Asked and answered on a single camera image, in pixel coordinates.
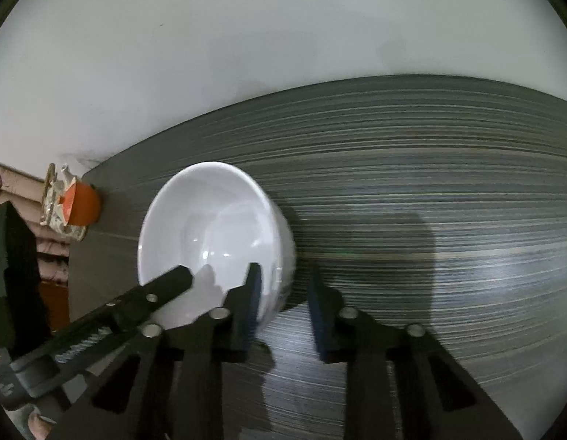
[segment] wood grain surface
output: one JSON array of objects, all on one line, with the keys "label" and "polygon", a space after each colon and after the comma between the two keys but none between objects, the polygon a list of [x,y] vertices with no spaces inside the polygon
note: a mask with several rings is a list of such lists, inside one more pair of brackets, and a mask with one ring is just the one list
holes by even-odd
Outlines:
[{"label": "wood grain surface", "polygon": [[72,319],[137,284],[149,203],[211,160],[261,184],[299,257],[288,309],[247,364],[225,366],[227,439],[342,437],[345,368],[314,351],[310,260],[378,320],[431,326],[526,440],[549,427],[567,400],[567,102],[471,78],[374,77],[177,125],[86,175],[104,205],[71,248]]}]

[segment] metal bolt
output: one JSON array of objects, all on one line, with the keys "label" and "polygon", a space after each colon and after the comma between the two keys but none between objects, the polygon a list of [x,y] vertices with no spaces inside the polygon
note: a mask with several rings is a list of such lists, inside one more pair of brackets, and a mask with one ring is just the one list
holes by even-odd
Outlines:
[{"label": "metal bolt", "polygon": [[422,337],[426,334],[426,330],[421,324],[411,324],[405,330],[411,337]]},{"label": "metal bolt", "polygon": [[212,311],[210,311],[210,317],[212,319],[226,319],[231,315],[231,312],[225,307],[215,307]]},{"label": "metal bolt", "polygon": [[343,307],[338,315],[343,319],[356,319],[358,317],[358,311],[354,307]]},{"label": "metal bolt", "polygon": [[148,324],[141,329],[145,337],[157,337],[163,332],[163,328],[156,324]]}]

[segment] orange cup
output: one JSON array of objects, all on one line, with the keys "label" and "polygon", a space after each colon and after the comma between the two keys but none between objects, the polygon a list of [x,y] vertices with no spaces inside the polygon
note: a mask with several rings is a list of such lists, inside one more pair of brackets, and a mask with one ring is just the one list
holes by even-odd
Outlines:
[{"label": "orange cup", "polygon": [[90,185],[75,182],[63,196],[63,219],[66,224],[89,225],[98,220],[101,207],[100,197]]}]

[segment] white wall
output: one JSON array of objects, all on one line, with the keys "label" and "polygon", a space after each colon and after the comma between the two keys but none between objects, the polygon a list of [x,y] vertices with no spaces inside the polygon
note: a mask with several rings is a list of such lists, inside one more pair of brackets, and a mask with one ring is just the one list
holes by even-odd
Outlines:
[{"label": "white wall", "polygon": [[0,162],[83,172],[236,101],[396,73],[567,100],[567,31],[546,0],[21,0],[0,30]]}]

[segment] black metal bracket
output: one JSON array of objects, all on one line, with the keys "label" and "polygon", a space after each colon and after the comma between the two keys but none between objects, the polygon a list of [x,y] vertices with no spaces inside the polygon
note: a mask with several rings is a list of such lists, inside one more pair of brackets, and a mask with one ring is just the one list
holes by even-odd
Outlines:
[{"label": "black metal bracket", "polygon": [[0,366],[0,403],[15,410],[54,392],[127,342],[155,310],[191,286],[190,271],[178,266],[75,321],[29,354]]},{"label": "black metal bracket", "polygon": [[165,332],[156,324],[142,326],[50,440],[222,440],[221,365],[246,360],[261,284],[261,267],[251,263],[245,284],[230,290],[222,307]]},{"label": "black metal bracket", "polygon": [[346,306],[315,267],[308,285],[320,359],[347,362],[346,440],[522,440],[420,324],[397,329]]}]

